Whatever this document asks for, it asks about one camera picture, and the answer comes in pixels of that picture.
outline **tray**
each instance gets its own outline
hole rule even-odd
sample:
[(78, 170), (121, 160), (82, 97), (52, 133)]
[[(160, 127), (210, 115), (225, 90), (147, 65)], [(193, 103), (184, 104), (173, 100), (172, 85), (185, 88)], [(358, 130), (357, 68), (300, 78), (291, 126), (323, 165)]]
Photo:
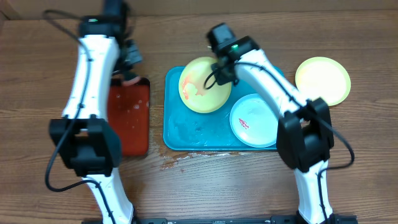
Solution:
[(166, 74), (163, 140), (176, 151), (263, 151), (276, 146), (255, 148), (245, 145), (232, 132), (229, 113), (240, 98), (255, 93), (244, 81), (232, 87), (227, 102), (218, 110), (201, 114), (185, 106), (178, 93), (178, 81), (184, 67), (174, 67)]

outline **black cable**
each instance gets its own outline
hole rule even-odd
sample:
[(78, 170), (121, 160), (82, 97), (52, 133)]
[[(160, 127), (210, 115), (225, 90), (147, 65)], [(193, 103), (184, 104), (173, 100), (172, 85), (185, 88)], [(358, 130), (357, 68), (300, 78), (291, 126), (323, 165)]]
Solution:
[(55, 147), (55, 150), (54, 150), (54, 152), (53, 152), (53, 154), (52, 154), (52, 156), (51, 156), (51, 158), (49, 160), (49, 163), (47, 164), (47, 169), (45, 171), (45, 185), (47, 186), (47, 188), (49, 190), (51, 190), (53, 192), (63, 192), (63, 191), (72, 189), (74, 187), (77, 187), (77, 186), (79, 186), (81, 184), (87, 184), (87, 183), (95, 184), (95, 187), (98, 188), (99, 193), (102, 196), (106, 211), (108, 212), (109, 217), (112, 219), (112, 223), (116, 224), (115, 219), (114, 219), (113, 214), (112, 214), (112, 211), (111, 211), (111, 209), (110, 209), (110, 207), (108, 205), (108, 202), (106, 201), (106, 197), (105, 197), (105, 194), (103, 192), (103, 189), (101, 188), (100, 183), (98, 183), (97, 181), (95, 181), (95, 180), (82, 180), (82, 181), (79, 181), (77, 183), (71, 184), (69, 186), (63, 187), (61, 189), (52, 187), (51, 184), (50, 184), (50, 172), (51, 172), (51, 168), (53, 166), (53, 163), (55, 161), (55, 158), (57, 157), (58, 152), (59, 152), (60, 148), (63, 146), (66, 138), (72, 133), (73, 125), (75, 124), (76, 119), (79, 117), (81, 109), (84, 108), (83, 101), (84, 101), (84, 98), (85, 98), (85, 95), (86, 95), (86, 91), (87, 91), (88, 80), (89, 80), (90, 73), (91, 73), (91, 62), (93, 61), (93, 59), (91, 58), (90, 51), (88, 50), (87, 46), (82, 41), (80, 41), (79, 37), (76, 36), (75, 34), (73, 34), (72, 32), (70, 32), (68, 29), (66, 29), (64, 26), (62, 26), (58, 22), (55, 22), (54, 19), (49, 16), (49, 14), (58, 14), (58, 15), (61, 15), (61, 16), (66, 16), (66, 17), (69, 17), (71, 19), (77, 19), (77, 20), (81, 20), (81, 18), (76, 16), (76, 15), (70, 14), (68, 12), (59, 11), (59, 10), (52, 10), (52, 9), (46, 10), (42, 14), (43, 18), (48, 23), (50, 23), (51, 25), (53, 25), (55, 28), (59, 29), (60, 31), (66, 33), (73, 40), (77, 41), (78, 44), (83, 48), (83, 50), (85, 51), (86, 57), (87, 57), (87, 72), (86, 72), (85, 84), (83, 86), (83, 92), (81, 94), (81, 98), (80, 98), (80, 102), (78, 104), (78, 109), (77, 109), (76, 115), (72, 119), (70, 124), (68, 125), (68, 127), (67, 127), (66, 131), (64, 132), (64, 134), (62, 135), (60, 141), (58, 142), (57, 146)]
[[(204, 84), (204, 88), (206, 90), (210, 89), (215, 83), (216, 81), (211, 84), (211, 86), (206, 87), (206, 83), (207, 81), (210, 79), (211, 76), (215, 75), (217, 72), (220, 72), (222, 69), (229, 67), (229, 66), (235, 66), (235, 65), (249, 65), (249, 66), (253, 66), (256, 67), (262, 71), (265, 71), (266, 73), (268, 73), (268, 75), (270, 75), (270, 77), (279, 85), (279, 87), (285, 92), (285, 94), (287, 96), (289, 96), (289, 100), (293, 101), (300, 109), (304, 109), (304, 107), (294, 98), (294, 96), (292, 96), (292, 94), (290, 94), (289, 91), (287, 91), (285, 89), (285, 87), (281, 84), (281, 82), (275, 77), (273, 76), (273, 74), (271, 74), (270, 71), (267, 70), (266, 67), (262, 66), (262, 65), (258, 65), (255, 63), (250, 63), (250, 62), (235, 62), (229, 65), (226, 65), (224, 67), (220, 67), (217, 68), (216, 70), (214, 70), (210, 75), (208, 75), (208, 77), (206, 78), (205, 84)], [(354, 155), (354, 151), (353, 148), (350, 146), (350, 144), (348, 143), (348, 141), (335, 129), (333, 129), (326, 121), (324, 121), (323, 119), (321, 119), (318, 115), (312, 113), (309, 110), (306, 110), (306, 112), (316, 121), (318, 121), (318, 123), (320, 123), (322, 126), (324, 126), (325, 128), (327, 128), (329, 131), (331, 131), (344, 145), (345, 147), (348, 149), (349, 154), (351, 156), (351, 160), (345, 164), (345, 165), (341, 165), (341, 166), (334, 166), (334, 167), (327, 167), (322, 169), (319, 173), (318, 173), (318, 192), (319, 192), (319, 198), (320, 198), (320, 203), (321, 203), (321, 208), (322, 208), (322, 212), (323, 212), (323, 216), (325, 218), (325, 223), (328, 224), (328, 216), (326, 214), (325, 211), (325, 204), (323, 203), (323, 195), (322, 195), (322, 186), (321, 186), (321, 177), (322, 177), (322, 173), (326, 170), (335, 170), (335, 169), (344, 169), (347, 168), (349, 166), (351, 166), (354, 163), (355, 160), (355, 155)]]

